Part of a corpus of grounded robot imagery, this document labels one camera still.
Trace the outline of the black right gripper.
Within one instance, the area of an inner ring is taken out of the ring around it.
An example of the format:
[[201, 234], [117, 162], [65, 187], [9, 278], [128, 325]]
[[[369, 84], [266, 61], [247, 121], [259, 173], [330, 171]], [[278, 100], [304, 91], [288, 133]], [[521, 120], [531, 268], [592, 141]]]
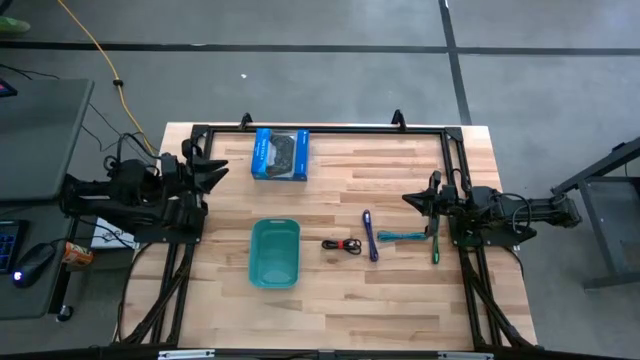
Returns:
[[429, 178], [429, 187], [418, 193], [403, 194], [402, 199], [416, 209], [422, 216], [429, 217], [426, 231], [428, 237], [435, 237], [439, 233], [439, 220], [446, 216], [453, 206], [446, 206], [440, 200], [442, 174], [434, 171]]

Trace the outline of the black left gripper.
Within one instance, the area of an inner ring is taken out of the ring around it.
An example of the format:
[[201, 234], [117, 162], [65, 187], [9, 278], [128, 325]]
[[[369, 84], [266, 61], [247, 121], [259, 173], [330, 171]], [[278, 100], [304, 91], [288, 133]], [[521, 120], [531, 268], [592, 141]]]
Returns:
[[185, 211], [206, 212], [203, 194], [209, 194], [216, 184], [229, 172], [224, 168], [227, 160], [209, 160], [203, 157], [202, 149], [191, 139], [181, 143], [183, 164], [183, 191], [179, 195], [180, 207]]

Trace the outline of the teal plastic bin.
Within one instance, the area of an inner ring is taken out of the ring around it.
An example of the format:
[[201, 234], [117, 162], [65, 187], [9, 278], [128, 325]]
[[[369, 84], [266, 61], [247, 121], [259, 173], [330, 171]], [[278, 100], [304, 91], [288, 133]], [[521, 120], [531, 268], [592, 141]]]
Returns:
[[299, 279], [300, 225], [289, 218], [263, 218], [251, 232], [248, 279], [257, 288], [288, 289]]

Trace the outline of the blue game controller box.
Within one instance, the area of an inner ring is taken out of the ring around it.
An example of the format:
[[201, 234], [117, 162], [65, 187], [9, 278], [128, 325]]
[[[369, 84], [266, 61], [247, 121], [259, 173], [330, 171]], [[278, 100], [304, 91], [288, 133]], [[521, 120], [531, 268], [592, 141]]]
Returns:
[[308, 129], [256, 131], [251, 174], [256, 180], [306, 181], [310, 132]]

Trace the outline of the white printed paper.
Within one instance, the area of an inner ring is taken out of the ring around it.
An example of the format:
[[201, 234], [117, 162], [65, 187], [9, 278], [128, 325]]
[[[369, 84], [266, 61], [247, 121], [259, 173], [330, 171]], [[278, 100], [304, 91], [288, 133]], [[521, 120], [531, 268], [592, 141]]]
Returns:
[[124, 232], [102, 218], [97, 218], [90, 247], [92, 249], [138, 249], [139, 244], [134, 241], [133, 235]]

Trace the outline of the orange snack packet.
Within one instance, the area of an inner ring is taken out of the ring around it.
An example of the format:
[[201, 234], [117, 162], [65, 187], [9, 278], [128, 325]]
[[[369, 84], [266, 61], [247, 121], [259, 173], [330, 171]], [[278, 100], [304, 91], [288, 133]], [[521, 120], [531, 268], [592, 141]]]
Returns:
[[62, 262], [77, 267], [84, 267], [91, 264], [94, 260], [94, 253], [80, 245], [66, 242], [64, 247], [64, 255]]

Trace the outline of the grey desk top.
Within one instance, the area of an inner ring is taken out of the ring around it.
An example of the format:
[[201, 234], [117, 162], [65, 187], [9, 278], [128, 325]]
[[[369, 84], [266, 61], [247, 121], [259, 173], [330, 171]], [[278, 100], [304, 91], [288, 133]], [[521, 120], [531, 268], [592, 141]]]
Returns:
[[0, 97], [0, 202], [52, 200], [61, 191], [94, 83], [15, 80]]

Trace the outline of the black computer mouse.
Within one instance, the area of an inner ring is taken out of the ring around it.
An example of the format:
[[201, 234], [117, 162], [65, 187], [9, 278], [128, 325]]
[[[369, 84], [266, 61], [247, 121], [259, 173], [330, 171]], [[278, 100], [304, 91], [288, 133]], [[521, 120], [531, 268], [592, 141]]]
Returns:
[[40, 243], [29, 249], [16, 263], [12, 273], [12, 284], [16, 288], [28, 288], [41, 277], [56, 254], [50, 243]]

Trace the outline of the black backlit keyboard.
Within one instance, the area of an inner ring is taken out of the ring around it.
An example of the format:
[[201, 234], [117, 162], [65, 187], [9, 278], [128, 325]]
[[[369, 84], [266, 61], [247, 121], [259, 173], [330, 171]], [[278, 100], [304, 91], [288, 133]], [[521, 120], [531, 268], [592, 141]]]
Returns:
[[27, 220], [0, 220], [0, 274], [13, 271], [28, 227]]

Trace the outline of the dark desk shelf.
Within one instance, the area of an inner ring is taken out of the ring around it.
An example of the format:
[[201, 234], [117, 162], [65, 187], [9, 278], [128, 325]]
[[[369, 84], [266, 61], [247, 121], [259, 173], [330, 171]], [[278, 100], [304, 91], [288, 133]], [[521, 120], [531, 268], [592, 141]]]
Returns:
[[56, 254], [37, 282], [28, 288], [16, 288], [12, 273], [0, 274], [0, 320], [40, 318], [56, 314], [63, 306], [69, 274], [62, 262], [65, 243], [73, 239], [75, 222], [54, 204], [0, 207], [0, 220], [27, 220], [29, 227], [18, 260], [32, 247], [50, 243]]

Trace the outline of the black metal table frame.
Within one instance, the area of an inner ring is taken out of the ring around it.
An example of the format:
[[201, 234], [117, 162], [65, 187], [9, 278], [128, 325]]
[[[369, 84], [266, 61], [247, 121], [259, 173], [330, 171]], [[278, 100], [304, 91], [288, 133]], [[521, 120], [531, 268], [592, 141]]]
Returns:
[[[426, 219], [403, 195], [424, 189], [430, 174], [447, 166], [468, 171], [474, 185], [499, 188], [488, 128], [324, 124], [310, 140], [309, 178], [300, 183], [251, 177], [251, 133], [213, 136], [211, 154], [227, 161], [228, 174], [208, 200], [179, 346], [305, 358], [341, 350], [367, 357], [377, 350], [471, 349], [459, 253], [447, 224], [440, 227], [438, 263], [428, 242], [382, 244], [377, 261], [321, 243], [364, 238], [364, 211], [376, 230], [423, 230]], [[300, 274], [292, 288], [260, 289], [249, 281], [250, 232], [263, 218], [300, 225]]]

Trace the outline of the silver metal bracket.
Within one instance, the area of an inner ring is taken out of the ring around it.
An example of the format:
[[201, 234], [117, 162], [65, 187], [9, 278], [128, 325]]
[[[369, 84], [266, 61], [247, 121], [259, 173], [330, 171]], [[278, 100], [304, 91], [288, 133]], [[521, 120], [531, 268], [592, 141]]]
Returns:
[[160, 351], [157, 360], [213, 360], [214, 349], [179, 349]]
[[442, 351], [437, 353], [438, 360], [494, 360], [491, 353]]

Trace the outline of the black side table frame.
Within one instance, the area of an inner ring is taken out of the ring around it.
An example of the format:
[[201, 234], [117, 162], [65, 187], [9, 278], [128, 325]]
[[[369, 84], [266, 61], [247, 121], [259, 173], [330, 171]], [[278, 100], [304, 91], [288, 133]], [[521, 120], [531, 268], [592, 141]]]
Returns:
[[627, 261], [625, 246], [640, 245], [640, 175], [613, 176], [640, 159], [640, 137], [615, 146], [608, 155], [552, 188], [557, 195], [580, 192], [608, 274], [587, 280], [586, 290], [640, 283], [640, 268]]

